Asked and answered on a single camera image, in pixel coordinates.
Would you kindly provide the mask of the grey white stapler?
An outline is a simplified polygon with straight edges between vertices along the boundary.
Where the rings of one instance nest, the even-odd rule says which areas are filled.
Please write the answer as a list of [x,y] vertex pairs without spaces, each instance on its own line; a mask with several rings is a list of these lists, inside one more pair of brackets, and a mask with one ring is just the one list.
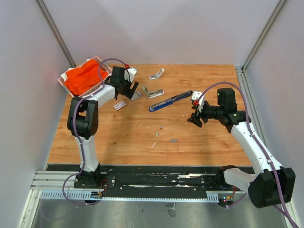
[[160,90],[157,90],[157,91],[154,91],[154,92],[149,92],[148,89],[145,86],[142,86],[142,90],[147,95],[147,97],[149,99],[164,95],[164,90],[163,89],[160,89]]

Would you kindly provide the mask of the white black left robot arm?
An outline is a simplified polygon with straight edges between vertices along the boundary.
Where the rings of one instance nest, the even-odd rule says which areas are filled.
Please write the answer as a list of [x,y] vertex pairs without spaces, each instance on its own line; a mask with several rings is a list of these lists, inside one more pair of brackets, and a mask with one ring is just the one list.
[[75,188],[97,189],[101,186],[102,175],[95,151],[95,134],[99,125],[99,108],[121,94],[131,99],[138,82],[134,81],[134,68],[112,68],[112,73],[96,85],[96,90],[83,97],[72,98],[67,128],[75,137],[80,154],[80,171],[75,175]]

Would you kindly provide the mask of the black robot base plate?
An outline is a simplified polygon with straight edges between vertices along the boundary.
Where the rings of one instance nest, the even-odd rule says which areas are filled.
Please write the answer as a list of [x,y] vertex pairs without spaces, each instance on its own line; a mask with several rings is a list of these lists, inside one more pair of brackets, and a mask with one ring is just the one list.
[[221,194],[229,201],[244,191],[234,186],[217,183],[221,167],[212,166],[126,166],[101,165],[101,186],[97,189],[75,188],[75,175],[79,173],[74,165],[50,165],[46,171],[38,171],[32,185],[43,190],[61,190],[64,196],[72,190],[90,190],[103,196],[131,194],[148,196],[190,195],[195,191]]

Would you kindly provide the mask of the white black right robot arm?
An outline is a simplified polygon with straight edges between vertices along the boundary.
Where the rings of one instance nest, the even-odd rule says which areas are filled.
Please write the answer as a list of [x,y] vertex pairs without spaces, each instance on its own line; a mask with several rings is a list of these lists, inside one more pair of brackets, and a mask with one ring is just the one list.
[[234,186],[244,191],[256,208],[289,203],[295,184],[293,169],[284,168],[265,147],[246,112],[238,110],[232,88],[218,89],[217,99],[217,106],[210,105],[201,92],[193,92],[194,112],[188,122],[202,127],[209,119],[218,120],[241,145],[254,174],[241,171],[234,165],[223,166],[215,178],[216,186],[220,190]]

